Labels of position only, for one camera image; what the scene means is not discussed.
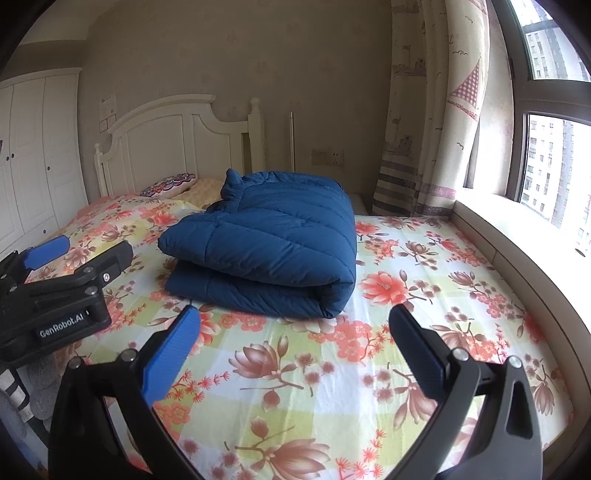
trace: wardrobe drawer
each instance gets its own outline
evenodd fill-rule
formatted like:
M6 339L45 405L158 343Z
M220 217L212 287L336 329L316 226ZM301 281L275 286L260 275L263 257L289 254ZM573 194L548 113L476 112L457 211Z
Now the wardrobe drawer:
M34 247L42 243L43 240L55 232L57 232L57 221L55 217L51 217L50 219L41 222L39 225L34 226L10 247L8 247L4 252L2 252L0 254L0 260L6 257L6 255L8 255L10 252L15 250L22 252L29 247Z

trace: yellow pillow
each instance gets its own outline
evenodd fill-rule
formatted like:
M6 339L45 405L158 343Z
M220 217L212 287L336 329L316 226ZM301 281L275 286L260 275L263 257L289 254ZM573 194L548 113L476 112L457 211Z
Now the yellow pillow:
M220 190L223 184L223 180L198 179L191 188L174 197L174 200L183 200L195 205L195 207L205 209L212 203L222 199Z

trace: silver bolt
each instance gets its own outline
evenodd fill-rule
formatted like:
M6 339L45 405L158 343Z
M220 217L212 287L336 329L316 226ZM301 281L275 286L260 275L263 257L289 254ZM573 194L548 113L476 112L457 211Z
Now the silver bolt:
M68 362L68 368L71 370L76 370L79 366L82 365L82 358L79 356L75 356L72 360Z
M453 357L460 362L465 362L470 358L468 352L466 352L463 348L454 348L452 350Z
M513 368L521 368L521 358L519 358L518 356L515 355L511 355L509 357L509 365L512 366Z
M133 362L136 356L138 356L138 351L132 348L123 350L120 355L124 362Z

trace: blue gripper pad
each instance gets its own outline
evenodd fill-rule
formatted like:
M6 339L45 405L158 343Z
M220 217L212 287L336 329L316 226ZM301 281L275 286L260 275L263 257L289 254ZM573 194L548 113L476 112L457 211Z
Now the blue gripper pad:
M28 250L27 257L24 261L25 268L36 270L50 261L61 257L68 253L70 249L70 239L65 235L60 235L38 247L33 247Z
M144 368L142 395L149 406L163 400L170 390L201 330L201 316L195 307L186 307L170 326L160 348Z
M433 340L441 343L443 340L436 332L423 329L402 305L396 305L390 310L388 324L396 345L425 396L436 401L444 400L446 397L445 368L429 345L426 336L434 335L437 338Z

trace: white wardrobe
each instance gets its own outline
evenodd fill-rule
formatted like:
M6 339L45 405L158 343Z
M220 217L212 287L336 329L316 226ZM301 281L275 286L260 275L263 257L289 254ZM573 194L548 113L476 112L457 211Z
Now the white wardrobe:
M87 205L79 72L45 70L0 82L0 260L40 243Z

